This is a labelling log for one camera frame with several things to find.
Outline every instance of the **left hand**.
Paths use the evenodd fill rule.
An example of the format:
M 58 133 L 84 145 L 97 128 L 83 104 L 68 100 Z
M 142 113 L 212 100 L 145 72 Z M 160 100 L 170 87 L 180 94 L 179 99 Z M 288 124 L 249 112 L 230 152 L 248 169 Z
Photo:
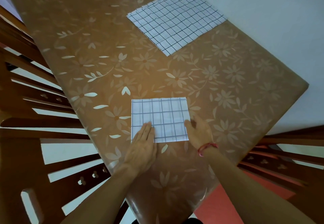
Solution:
M 147 171 L 156 159 L 157 145 L 154 143 L 154 128 L 151 123 L 143 124 L 125 155 L 127 165 L 135 176 Z

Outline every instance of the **wooden table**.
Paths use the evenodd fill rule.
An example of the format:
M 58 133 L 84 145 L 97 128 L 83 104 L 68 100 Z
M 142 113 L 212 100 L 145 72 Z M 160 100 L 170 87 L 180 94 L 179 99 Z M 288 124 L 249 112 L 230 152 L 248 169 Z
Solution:
M 13 0 L 111 173 L 130 145 L 136 98 L 186 96 L 237 164 L 307 83 L 229 21 L 166 57 L 126 18 L 150 1 Z M 142 224 L 181 223 L 217 185 L 188 141 L 160 143 L 127 201 Z

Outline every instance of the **forearm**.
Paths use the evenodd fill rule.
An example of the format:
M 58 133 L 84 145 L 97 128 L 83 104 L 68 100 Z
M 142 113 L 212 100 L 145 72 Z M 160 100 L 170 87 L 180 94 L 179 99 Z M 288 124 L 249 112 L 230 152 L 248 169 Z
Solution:
M 112 224 L 136 177 L 127 165 L 121 165 L 110 179 L 87 197 L 61 224 Z
M 314 223 L 288 201 L 248 177 L 218 149 L 205 149 L 204 157 L 244 223 Z

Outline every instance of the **red floor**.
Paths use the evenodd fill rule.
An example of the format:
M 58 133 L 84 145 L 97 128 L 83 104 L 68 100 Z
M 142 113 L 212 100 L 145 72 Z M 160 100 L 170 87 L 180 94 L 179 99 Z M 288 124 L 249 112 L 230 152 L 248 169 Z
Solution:
M 293 192 L 277 186 L 253 174 L 245 172 L 251 178 L 259 182 L 264 187 L 270 189 L 283 199 L 288 199 L 294 195 Z M 199 220 L 204 224 L 243 224 L 240 216 L 229 200 L 224 188 L 219 185 L 201 206 L 194 212 Z

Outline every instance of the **square paper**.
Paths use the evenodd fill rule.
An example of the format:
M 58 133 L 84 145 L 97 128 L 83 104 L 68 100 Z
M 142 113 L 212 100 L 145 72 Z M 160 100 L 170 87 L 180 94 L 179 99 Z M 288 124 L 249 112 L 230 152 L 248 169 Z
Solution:
M 205 0 L 155 0 L 127 18 L 166 56 L 226 20 Z
M 184 120 L 190 120 L 187 99 L 132 99 L 132 140 L 143 123 L 152 122 L 156 143 L 188 140 Z

